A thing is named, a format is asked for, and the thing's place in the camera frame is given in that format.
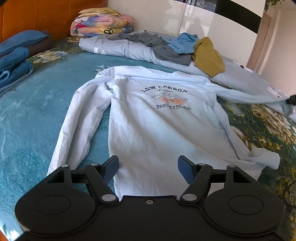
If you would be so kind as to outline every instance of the folded blue towel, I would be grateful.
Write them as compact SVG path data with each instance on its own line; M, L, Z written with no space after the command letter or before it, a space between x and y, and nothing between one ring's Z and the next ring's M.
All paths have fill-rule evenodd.
M176 53L193 53L195 43L198 41L196 34L182 33L180 36L169 42L168 46L171 47Z
M10 54L0 59L0 73L5 70L10 72L16 67L16 65L30 56L30 51L27 48L16 48Z
M7 80L10 76L10 71L9 70L3 70L1 75L0 75L0 81Z
M2 88L0 88L0 96L4 95L7 91L11 90L13 87L15 87L19 82L22 82L25 78L27 78L29 75L31 75L33 72L33 67L29 70L28 73L24 74L21 78L17 79L16 81L10 83L9 85L6 85Z
M6 80L0 81L0 89L5 87L6 85L11 84L12 82L18 80L23 75L25 75L28 71L32 69L32 65L30 62L24 60L20 62L15 69L10 73L10 76Z

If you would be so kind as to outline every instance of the black object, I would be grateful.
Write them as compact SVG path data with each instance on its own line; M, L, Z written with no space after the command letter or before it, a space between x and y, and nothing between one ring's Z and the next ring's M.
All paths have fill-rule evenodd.
M296 105L296 95L291 95L290 98L286 100L286 103Z
M232 0L219 0L215 13L243 25L256 34L258 33L261 17Z
M175 196L118 197L107 186L117 156L83 170L59 167L16 204L25 232L17 241L283 241L276 232L284 204L240 168L214 170L185 156L178 169L188 188ZM208 196L211 183L224 188ZM89 195L72 187L85 183Z

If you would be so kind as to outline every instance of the bed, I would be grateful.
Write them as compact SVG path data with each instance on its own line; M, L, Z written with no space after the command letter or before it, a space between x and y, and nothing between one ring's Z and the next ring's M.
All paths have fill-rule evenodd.
M9 240L21 234L14 217L15 203L46 176L75 90L110 66L144 66L174 72L144 61L84 52L78 45L79 39L63 39L53 49L30 57L33 74L0 97L0 229ZM295 179L296 124L264 105L218 101L246 145L279 153L279 169L265 168L259 182L281 197L284 188ZM90 152L79 167L103 163L109 157L109 113L108 108L91 141ZM286 194L292 203L294 196L294 189ZM295 224L296 213L287 208L280 234L294 240Z

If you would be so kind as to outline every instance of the orange headboard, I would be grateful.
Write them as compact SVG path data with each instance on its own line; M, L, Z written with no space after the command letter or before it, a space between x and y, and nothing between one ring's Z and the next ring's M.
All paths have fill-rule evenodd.
M0 231L0 241L8 241L1 231Z
M28 29L49 30L54 41L70 36L78 12L107 0L7 0L0 7L0 42Z

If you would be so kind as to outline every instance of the dark blue pillow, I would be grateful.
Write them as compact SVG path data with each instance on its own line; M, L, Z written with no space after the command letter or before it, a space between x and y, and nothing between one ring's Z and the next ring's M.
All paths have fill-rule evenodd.
M37 30L26 30L20 32L0 43L0 56L9 54L18 47L30 47L42 41L46 37L48 37L47 34Z

